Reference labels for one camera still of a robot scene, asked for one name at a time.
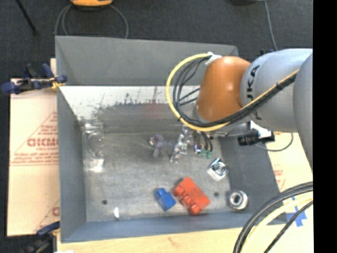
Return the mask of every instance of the dark gray floor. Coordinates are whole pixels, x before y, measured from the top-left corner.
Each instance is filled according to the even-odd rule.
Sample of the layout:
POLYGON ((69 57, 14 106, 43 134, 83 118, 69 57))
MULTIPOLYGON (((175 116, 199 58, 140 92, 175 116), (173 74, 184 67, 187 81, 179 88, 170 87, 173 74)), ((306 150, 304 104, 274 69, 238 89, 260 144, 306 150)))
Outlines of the dark gray floor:
MULTIPOLYGON (((27 63, 40 70, 55 54, 54 26, 68 0, 22 0, 38 36, 33 36, 15 0, 0 0, 0 83, 21 76, 27 63)), ((130 25, 129 38, 237 46, 241 57, 255 59, 273 48, 264 3, 242 0, 116 0, 114 5, 130 25)), ((313 0, 268 2, 279 50, 313 46, 313 0)), ((124 25, 112 10, 70 9, 70 34, 123 37, 124 25)), ((8 97, 0 96, 0 252, 17 252, 33 237, 4 238, 8 183, 8 97)))

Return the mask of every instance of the red lego brick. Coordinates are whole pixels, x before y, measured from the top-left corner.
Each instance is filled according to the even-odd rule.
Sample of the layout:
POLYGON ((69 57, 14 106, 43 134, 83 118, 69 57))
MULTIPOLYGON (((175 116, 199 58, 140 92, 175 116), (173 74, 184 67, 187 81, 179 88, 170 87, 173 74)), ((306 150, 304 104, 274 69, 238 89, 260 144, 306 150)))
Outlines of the red lego brick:
POLYGON ((182 205, 189 206, 192 215, 200 213, 211 202, 189 176, 176 186, 173 194, 180 199, 182 205))

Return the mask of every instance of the gray box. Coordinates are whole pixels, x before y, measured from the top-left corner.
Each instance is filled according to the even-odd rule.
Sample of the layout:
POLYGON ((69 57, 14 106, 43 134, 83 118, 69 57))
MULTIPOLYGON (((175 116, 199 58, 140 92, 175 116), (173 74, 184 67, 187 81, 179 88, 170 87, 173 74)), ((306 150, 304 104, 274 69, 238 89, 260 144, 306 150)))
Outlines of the gray box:
MULTIPOLYGON (((58 91, 62 242, 240 227, 278 193, 267 153, 240 147, 235 138, 214 140, 214 157, 229 166, 228 176, 221 181, 207 174, 214 158, 190 154, 173 164, 165 156, 151 157, 148 138, 162 133, 174 141, 181 124, 164 101, 131 104, 126 95, 142 91, 144 103, 154 90, 161 91, 178 62, 208 51, 237 55, 234 46, 216 44, 56 37, 57 73, 69 78, 58 91), (103 172, 85 171, 79 123, 83 118, 103 123, 103 172), (198 216, 189 215, 179 203, 162 211, 155 189, 170 191, 186 176, 211 204, 198 216), (227 206, 226 193, 231 189, 249 195, 244 211, 227 206), (114 217, 115 207, 120 210, 119 219, 114 217)), ((201 77, 202 69, 191 85, 199 85, 201 77)))

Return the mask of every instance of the green component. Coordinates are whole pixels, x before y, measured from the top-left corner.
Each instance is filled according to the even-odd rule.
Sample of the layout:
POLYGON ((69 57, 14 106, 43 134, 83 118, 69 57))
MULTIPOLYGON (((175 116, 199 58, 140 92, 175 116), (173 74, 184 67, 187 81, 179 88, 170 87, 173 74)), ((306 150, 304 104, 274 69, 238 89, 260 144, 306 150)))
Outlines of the green component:
POLYGON ((200 156, 201 156, 201 157, 204 157, 205 155, 206 155, 206 150, 204 150, 204 149, 203 149, 203 150, 201 150, 201 152, 200 152, 200 156))
POLYGON ((206 158, 207 158, 207 159, 210 159, 211 156, 212 156, 212 154, 213 154, 213 151, 207 151, 207 153, 206 153, 206 158))

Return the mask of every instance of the black connector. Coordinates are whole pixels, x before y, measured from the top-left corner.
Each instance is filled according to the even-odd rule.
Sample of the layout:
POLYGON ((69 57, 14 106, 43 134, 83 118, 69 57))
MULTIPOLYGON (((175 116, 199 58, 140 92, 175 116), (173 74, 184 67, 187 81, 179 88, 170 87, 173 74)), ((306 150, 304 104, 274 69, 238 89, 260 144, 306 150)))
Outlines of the black connector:
POLYGON ((257 144, 258 142, 267 143, 275 141, 275 135, 274 132, 272 132, 272 135, 269 137, 259 138, 258 131, 251 131, 247 135, 238 137, 237 141, 239 142, 240 146, 253 145, 257 144))

